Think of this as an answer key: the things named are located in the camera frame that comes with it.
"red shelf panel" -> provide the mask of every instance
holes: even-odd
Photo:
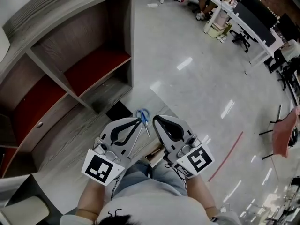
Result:
[[[73,65],[65,72],[65,76],[79,96],[129,58],[122,50],[102,46]]]
[[[0,178],[3,177],[5,169],[7,168],[10,160],[12,159],[16,151],[16,148],[5,148],[5,154],[0,168]]]
[[[43,115],[65,94],[66,92],[47,75],[32,87],[11,117],[19,145]]]

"shelving unit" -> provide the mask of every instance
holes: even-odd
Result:
[[[32,0],[5,24],[1,177],[31,173],[32,150],[78,103],[103,114],[132,89],[133,7],[134,0]]]
[[[68,69],[65,76],[75,94],[81,97],[99,80],[105,79],[130,59],[126,52],[104,45]]]

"tile floor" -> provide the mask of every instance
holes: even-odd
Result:
[[[147,7],[148,3],[159,7]],[[186,1],[136,0],[135,87],[149,86],[201,139],[207,139],[216,161],[203,173],[205,180],[242,133],[208,183],[210,190],[219,207],[229,203],[238,215],[257,212],[253,205],[246,210],[251,202],[275,210],[297,169],[299,149],[288,159],[274,156],[273,161],[262,161],[272,148],[270,138],[258,134],[276,119],[280,104],[285,116],[291,101],[265,66],[245,75],[245,69],[251,67],[248,61],[260,51],[258,44],[245,53],[231,42],[231,35],[222,44],[204,34],[203,28],[204,22],[195,19]],[[243,221],[253,218],[247,214]]]

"wooden shelf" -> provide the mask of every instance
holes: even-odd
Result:
[[[10,164],[10,161],[12,160],[13,156],[15,155],[17,149],[16,148],[4,148],[5,153],[2,160],[2,164],[0,167],[0,177],[2,178],[4,175],[4,172],[6,171],[6,168]]]
[[[84,96],[84,100],[92,105],[99,115],[106,113],[116,102],[132,89],[128,84],[120,81],[115,76],[95,87]]]
[[[47,75],[43,76],[14,109],[11,116],[17,144],[36,126],[66,92]]]
[[[73,65],[65,76],[75,94],[81,96],[130,59],[123,50],[101,46]]]
[[[0,62],[0,84],[26,49],[68,18],[103,1],[32,0],[20,9],[5,25],[10,48]]]

